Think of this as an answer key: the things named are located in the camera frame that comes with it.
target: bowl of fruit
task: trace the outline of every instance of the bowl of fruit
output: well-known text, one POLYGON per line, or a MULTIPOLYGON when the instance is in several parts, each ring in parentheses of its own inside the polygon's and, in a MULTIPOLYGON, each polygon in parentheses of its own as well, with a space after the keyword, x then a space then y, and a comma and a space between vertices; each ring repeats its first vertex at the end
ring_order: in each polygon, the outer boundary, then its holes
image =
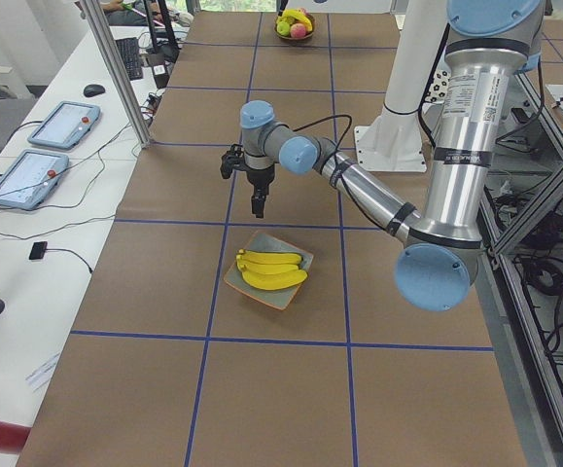
POLYGON ((290 42, 310 39, 315 29, 315 19, 305 8, 283 10, 274 24, 276 35, 290 42))

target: bunch of bananas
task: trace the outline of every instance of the bunch of bananas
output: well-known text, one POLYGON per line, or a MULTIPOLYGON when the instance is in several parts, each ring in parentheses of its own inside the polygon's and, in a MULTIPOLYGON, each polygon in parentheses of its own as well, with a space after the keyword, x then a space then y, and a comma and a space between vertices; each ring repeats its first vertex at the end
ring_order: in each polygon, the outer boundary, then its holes
POLYGON ((311 19, 307 17, 306 10, 303 8, 284 10, 281 16, 277 17, 276 30, 282 36, 295 37, 294 34, 291 34, 292 26, 295 24, 304 26, 303 36, 311 34, 313 31, 311 19))
POLYGON ((235 263, 242 278, 251 287, 262 290, 281 290, 298 285, 307 278, 300 269, 302 256, 298 253, 265 253, 238 250, 235 263))

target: blue joint cover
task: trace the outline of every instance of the blue joint cover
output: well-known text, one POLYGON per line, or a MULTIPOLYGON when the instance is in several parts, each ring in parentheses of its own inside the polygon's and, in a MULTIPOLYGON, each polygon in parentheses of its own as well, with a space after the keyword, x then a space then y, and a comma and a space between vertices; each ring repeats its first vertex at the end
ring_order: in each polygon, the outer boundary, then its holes
POLYGON ((264 100, 252 100, 240 109, 240 126, 253 129, 264 126, 274 120, 274 109, 264 100))
POLYGON ((407 247, 396 262, 395 279, 407 301, 429 311, 447 311, 457 306, 471 287, 462 260, 432 243, 407 247))
POLYGON ((516 73, 527 73, 528 71, 535 70, 538 68, 538 64, 541 61, 541 53, 538 52, 537 54, 533 54, 528 56, 527 63, 521 66, 516 73))
POLYGON ((540 3, 541 0, 449 0, 447 20, 464 36, 490 37, 519 25, 540 3))
POLYGON ((291 172, 307 173, 318 159, 318 150, 304 136, 288 139, 279 150, 279 163, 291 172))

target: person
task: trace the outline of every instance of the person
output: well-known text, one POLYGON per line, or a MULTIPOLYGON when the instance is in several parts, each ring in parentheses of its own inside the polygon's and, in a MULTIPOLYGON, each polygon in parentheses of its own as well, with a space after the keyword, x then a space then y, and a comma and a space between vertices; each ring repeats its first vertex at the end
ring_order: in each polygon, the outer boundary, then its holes
MULTIPOLYGON (((104 11, 104 15, 106 15, 106 19, 108 19, 108 24, 111 26, 146 26, 147 20, 145 17, 141 17, 136 12, 132 12, 131 10, 127 9, 123 5, 123 0, 110 0, 100 2, 102 6, 102 10, 104 11)), ((135 10, 138 10, 141 13, 145 13, 145 4, 143 0, 136 0, 135 2, 131 3, 130 5, 135 10)), ((76 2, 76 6, 82 10, 80 6, 80 2, 76 2)), ((150 6, 152 8, 152 12, 154 12, 154 19, 162 21, 160 16, 160 9, 158 3, 155 1, 150 2, 150 6)))

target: red apple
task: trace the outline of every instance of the red apple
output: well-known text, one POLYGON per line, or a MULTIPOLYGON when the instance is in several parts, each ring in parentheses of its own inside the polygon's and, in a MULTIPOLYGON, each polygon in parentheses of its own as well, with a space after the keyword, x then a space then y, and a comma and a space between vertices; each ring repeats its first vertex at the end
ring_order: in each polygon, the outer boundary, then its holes
POLYGON ((307 27, 304 24, 296 22, 290 27, 290 36, 295 39, 302 39, 307 35, 307 27))

